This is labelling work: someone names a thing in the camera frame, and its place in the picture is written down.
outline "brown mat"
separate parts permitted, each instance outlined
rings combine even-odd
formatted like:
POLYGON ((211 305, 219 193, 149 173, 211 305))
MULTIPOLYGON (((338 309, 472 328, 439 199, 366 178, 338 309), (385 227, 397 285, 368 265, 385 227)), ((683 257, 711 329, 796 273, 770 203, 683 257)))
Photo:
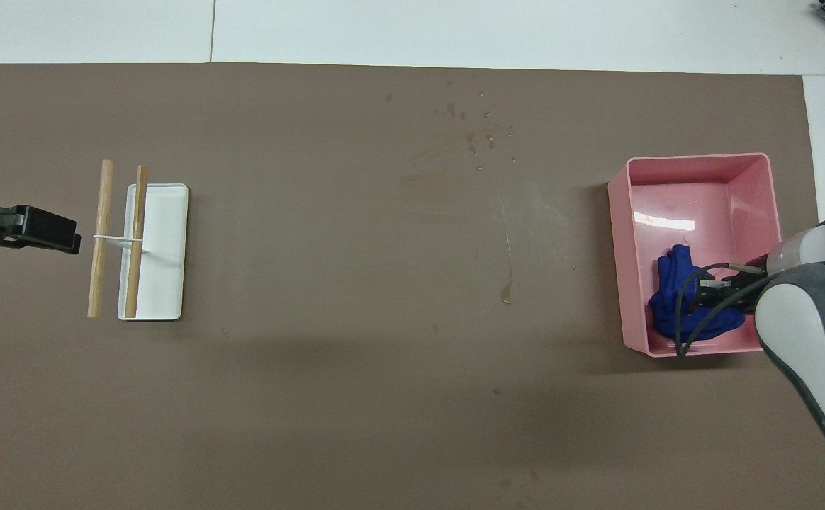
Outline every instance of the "brown mat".
POLYGON ((825 509, 765 356, 620 339, 605 183, 758 151, 814 225, 799 77, 0 65, 0 205, 191 188, 179 322, 115 318, 115 251, 86 320, 90 239, 1 249, 0 507, 825 509))

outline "blue cloth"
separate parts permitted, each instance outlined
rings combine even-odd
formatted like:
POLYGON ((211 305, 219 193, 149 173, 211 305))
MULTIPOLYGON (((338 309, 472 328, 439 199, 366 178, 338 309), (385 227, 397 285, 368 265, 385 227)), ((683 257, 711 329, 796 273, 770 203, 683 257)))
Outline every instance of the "blue cloth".
MULTIPOLYGON (((661 333, 666 338, 674 339, 676 336, 675 307, 676 298, 684 280, 698 267, 693 265, 690 258, 689 246, 676 244, 665 257, 658 258, 658 292, 649 300, 649 307, 652 307, 652 327, 656 332, 661 333)), ((695 296, 695 278, 687 284, 684 295, 681 297, 682 306, 680 308, 682 316, 680 318, 680 340, 686 342, 687 337, 693 332, 695 327, 702 322, 702 319, 711 311, 710 307, 696 307, 692 309, 691 303, 695 296)), ((727 307, 714 316, 697 340, 708 340, 716 338, 724 332, 743 326, 746 316, 740 310, 727 307)))

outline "wooden dowel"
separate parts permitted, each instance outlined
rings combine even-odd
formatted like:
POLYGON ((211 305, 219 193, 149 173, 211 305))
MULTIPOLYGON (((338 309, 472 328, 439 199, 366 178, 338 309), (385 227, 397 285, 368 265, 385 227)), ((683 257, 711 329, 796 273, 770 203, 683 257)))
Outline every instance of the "wooden dowel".
MULTIPOLYGON (((113 188, 113 161, 101 162, 101 188, 98 191, 98 220, 94 224, 94 233, 107 235, 107 223, 111 216, 111 189, 113 188)), ((88 317, 101 316, 101 290, 104 287, 104 245, 105 239, 94 240, 94 253, 91 255, 91 285, 88 291, 88 317)))
MULTIPOLYGON (((145 195, 147 194, 147 168, 138 165, 135 185, 135 209, 132 212, 132 235, 142 239, 145 235, 145 195)), ((126 319, 134 319, 138 306, 138 276, 141 274, 141 241, 132 242, 130 268, 126 283, 126 319)))

